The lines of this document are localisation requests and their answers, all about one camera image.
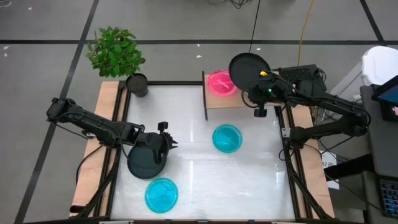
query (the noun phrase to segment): screen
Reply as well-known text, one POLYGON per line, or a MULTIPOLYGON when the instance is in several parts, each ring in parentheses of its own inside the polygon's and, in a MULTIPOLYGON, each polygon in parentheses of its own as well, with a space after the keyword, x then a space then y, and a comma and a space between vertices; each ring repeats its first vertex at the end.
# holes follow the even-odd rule
POLYGON ((380 94, 379 98, 393 103, 398 103, 398 85, 395 85, 389 90, 380 94))

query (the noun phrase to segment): blue bowl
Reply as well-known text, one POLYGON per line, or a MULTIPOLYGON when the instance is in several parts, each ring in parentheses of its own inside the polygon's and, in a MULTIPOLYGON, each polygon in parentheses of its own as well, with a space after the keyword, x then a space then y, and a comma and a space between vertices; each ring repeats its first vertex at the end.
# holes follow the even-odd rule
POLYGON ((145 203, 156 213, 168 212, 177 203, 177 199, 177 186, 168 178, 152 181, 145 191, 145 203))
POLYGON ((238 128, 230 124, 224 124, 213 132, 214 146, 225 153, 232 153, 242 145, 242 134, 238 128))

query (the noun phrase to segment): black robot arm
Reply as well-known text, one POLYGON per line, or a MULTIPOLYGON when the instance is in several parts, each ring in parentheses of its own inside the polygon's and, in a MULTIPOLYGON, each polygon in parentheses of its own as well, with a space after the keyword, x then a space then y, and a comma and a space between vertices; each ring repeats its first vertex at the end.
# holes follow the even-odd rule
POLYGON ((47 120, 53 123, 72 123, 85 131, 95 134, 99 143, 106 147, 146 146, 152 149, 155 163, 160 163, 162 154, 176 147, 170 134, 165 133, 167 122, 158 124, 160 133, 144 133, 143 125, 114 122, 98 116, 76 105, 72 99, 54 98, 47 111, 47 120))
POLYGON ((293 147, 303 148, 309 139, 320 139, 333 134, 362 136, 370 124, 370 115, 361 104, 350 102, 325 93, 322 86, 313 81, 297 82, 295 86, 280 75, 269 73, 251 82, 248 98, 258 104, 255 115, 266 114, 266 102, 285 103, 288 106, 305 105, 321 108, 343 115, 338 121, 317 125, 311 128, 294 127, 290 129, 290 143, 293 147))

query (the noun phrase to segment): potted plant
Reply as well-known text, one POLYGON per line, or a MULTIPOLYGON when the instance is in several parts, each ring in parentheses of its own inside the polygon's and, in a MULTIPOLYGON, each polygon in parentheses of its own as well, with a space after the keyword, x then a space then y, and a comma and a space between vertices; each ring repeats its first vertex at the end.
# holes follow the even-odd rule
POLYGON ((145 62, 141 51, 133 40, 136 37, 126 29, 118 27, 100 28, 101 37, 87 43, 89 52, 86 57, 91 61, 94 69, 99 69, 101 77, 128 76, 127 89, 138 97, 148 93, 148 83, 145 75, 136 73, 141 71, 139 66, 145 62))

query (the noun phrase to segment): yellow cable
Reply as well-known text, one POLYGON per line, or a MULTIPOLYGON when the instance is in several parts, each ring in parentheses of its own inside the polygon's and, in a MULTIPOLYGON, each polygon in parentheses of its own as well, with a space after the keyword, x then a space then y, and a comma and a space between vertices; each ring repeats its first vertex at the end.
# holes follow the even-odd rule
POLYGON ((307 27, 308 18, 310 18, 310 14, 311 14, 311 10, 312 10, 312 6, 313 6, 313 3, 314 3, 314 2, 315 2, 315 0, 311 0, 310 9, 308 10, 307 16, 306 16, 306 18, 305 18, 303 30, 301 31, 300 45, 298 46, 298 60, 297 60, 297 66, 300 65, 300 59, 301 59, 301 45, 302 45, 302 42, 303 42, 303 37, 304 37, 305 28, 307 27))

